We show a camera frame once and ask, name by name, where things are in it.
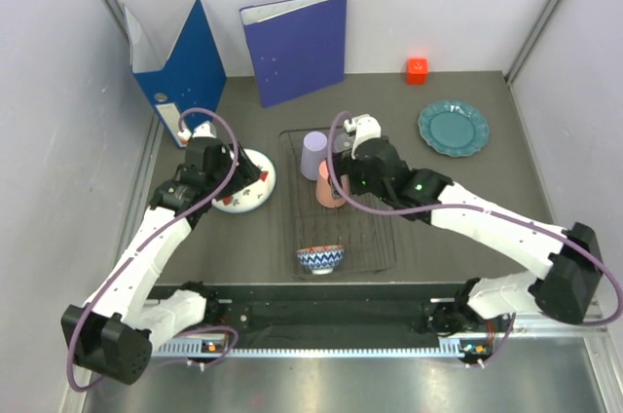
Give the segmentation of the white watermelon pattern plate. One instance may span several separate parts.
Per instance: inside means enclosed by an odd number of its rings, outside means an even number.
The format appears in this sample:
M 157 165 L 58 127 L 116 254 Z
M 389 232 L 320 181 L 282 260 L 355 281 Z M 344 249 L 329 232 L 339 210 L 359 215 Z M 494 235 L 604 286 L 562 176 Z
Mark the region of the white watermelon pattern plate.
M 259 168 L 260 177 L 233 196 L 212 201 L 216 209 L 231 213 L 246 213 L 260 207 L 271 196 L 276 183 L 275 165 L 264 153 L 253 149 L 243 149 L 251 162 Z

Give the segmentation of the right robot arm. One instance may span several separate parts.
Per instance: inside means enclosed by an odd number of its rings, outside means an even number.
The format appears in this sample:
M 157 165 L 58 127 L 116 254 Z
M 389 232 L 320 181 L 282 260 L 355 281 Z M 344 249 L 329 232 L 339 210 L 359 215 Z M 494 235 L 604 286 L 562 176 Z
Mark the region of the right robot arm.
M 412 169 L 384 137 L 335 153 L 334 171 L 353 195 L 372 194 L 406 219 L 453 231 L 524 267 L 504 278 L 473 278 L 455 297 L 457 324 L 468 331 L 506 313 L 539 311 L 567 324 L 583 323 L 602 278 L 595 231 L 532 221 L 485 201 L 431 169 Z

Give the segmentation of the clear glass tumbler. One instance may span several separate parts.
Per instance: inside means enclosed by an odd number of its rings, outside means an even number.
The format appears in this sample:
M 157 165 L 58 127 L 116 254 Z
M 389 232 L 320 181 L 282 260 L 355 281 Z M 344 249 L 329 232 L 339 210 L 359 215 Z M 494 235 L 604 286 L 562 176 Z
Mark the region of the clear glass tumbler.
M 333 159 L 353 159 L 355 136 L 347 132 L 339 133 L 333 141 Z

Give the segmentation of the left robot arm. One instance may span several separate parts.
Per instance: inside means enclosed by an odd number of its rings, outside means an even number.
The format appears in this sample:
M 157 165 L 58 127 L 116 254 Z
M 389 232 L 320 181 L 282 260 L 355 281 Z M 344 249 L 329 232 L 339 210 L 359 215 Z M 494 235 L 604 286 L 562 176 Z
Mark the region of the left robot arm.
M 158 186 L 142 222 L 105 282 L 61 317 L 67 344 L 65 373 L 80 392 L 75 367 L 131 385 L 153 352 L 184 332 L 219 331 L 224 314 L 215 289 L 186 282 L 153 307 L 145 303 L 174 251 L 212 207 L 245 213 L 272 194 L 270 158 L 211 136 L 191 139 L 172 178 Z

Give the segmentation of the teal ornate plate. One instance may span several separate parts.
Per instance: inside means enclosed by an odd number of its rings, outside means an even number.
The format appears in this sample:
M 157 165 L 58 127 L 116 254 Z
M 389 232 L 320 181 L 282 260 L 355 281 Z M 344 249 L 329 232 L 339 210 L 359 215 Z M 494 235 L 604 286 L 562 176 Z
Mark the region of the teal ornate plate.
M 427 105 L 418 117 L 424 142 L 436 153 L 465 158 L 485 148 L 490 140 L 486 117 L 473 105 L 453 99 Z

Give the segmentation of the pink plastic cup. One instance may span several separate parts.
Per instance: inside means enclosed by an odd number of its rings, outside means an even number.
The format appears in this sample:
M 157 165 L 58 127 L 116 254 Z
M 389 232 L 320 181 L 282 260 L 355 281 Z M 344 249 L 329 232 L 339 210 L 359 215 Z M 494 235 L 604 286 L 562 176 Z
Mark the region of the pink plastic cup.
M 315 196 L 317 201 L 327 208 L 342 207 L 346 200 L 341 197 L 335 197 L 330 184 L 330 175 L 328 167 L 325 161 L 323 161 L 318 167 L 318 177 L 316 180 Z

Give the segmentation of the purple plastic cup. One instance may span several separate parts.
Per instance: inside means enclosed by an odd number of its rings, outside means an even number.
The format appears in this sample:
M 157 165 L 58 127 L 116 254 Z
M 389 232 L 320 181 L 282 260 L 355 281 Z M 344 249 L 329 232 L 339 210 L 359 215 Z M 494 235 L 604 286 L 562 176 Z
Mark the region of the purple plastic cup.
M 321 131 L 310 131 L 304 139 L 300 162 L 300 171 L 303 177 L 316 181 L 320 164 L 325 160 L 327 153 L 327 136 Z

